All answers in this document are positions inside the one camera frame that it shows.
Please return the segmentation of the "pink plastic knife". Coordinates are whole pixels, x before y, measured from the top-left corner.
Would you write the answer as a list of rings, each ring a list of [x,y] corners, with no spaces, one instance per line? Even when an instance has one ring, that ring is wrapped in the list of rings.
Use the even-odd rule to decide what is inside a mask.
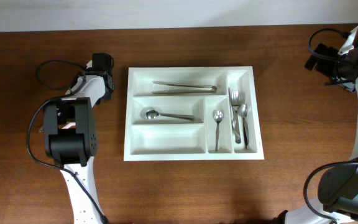
[[[70,129],[70,128],[75,128],[75,127],[76,127],[75,122],[68,122],[66,124],[59,124],[58,125],[58,129]]]

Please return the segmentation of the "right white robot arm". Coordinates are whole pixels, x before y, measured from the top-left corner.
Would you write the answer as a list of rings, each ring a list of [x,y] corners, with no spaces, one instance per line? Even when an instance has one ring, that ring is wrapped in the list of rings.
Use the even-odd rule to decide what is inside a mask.
[[[318,44],[309,47],[308,70],[328,77],[328,86],[341,86],[357,95],[358,108],[358,25],[350,32],[339,31],[346,41],[340,49]],[[358,222],[358,111],[354,148],[349,160],[316,168],[303,186],[305,205],[285,210],[273,223]]]

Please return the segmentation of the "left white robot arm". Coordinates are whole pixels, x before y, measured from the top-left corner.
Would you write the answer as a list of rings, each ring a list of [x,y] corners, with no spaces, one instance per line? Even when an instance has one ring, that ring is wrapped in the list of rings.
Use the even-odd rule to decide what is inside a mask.
[[[66,86],[65,94],[42,108],[45,153],[65,179],[75,223],[108,222],[93,174],[98,150],[93,106],[111,99],[113,66],[112,56],[94,53]]]

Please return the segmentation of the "small steel teaspoon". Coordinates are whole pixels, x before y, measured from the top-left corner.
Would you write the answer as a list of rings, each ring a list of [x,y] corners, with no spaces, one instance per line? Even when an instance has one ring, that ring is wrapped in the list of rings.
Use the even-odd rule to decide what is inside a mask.
[[[243,135],[244,135],[244,145],[245,148],[248,148],[249,145],[249,140],[248,140],[248,136],[247,136],[247,105],[246,104],[242,104],[239,106],[239,108],[237,109],[237,112],[239,114],[239,116],[242,118],[242,122],[243,122]]]

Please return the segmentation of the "steel fork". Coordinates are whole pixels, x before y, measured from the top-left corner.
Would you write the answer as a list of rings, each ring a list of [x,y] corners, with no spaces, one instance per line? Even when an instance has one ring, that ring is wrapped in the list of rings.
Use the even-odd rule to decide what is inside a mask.
[[[229,90],[230,91],[230,98],[231,98],[231,106],[233,110],[233,123],[234,123],[234,135],[235,135],[235,142],[237,144],[241,143],[241,136],[239,131],[239,122],[238,122],[238,115],[237,115],[237,108],[240,103],[240,96],[238,90]]]
[[[248,123],[247,123],[247,114],[248,114],[248,107],[246,103],[246,95],[244,92],[240,91],[240,106],[237,110],[239,116],[242,118],[243,122],[243,135],[244,135],[244,145],[245,149],[249,147],[249,137],[248,137]]]

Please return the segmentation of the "steel kitchen tongs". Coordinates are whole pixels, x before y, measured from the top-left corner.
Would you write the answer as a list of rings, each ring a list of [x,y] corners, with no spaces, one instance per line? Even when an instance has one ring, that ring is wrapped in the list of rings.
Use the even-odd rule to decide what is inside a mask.
[[[153,81],[153,84],[190,88],[190,90],[177,89],[177,90],[153,91],[152,92],[153,94],[216,93],[218,89],[214,85],[190,85],[186,83],[172,83],[172,82],[161,82],[161,81]]]

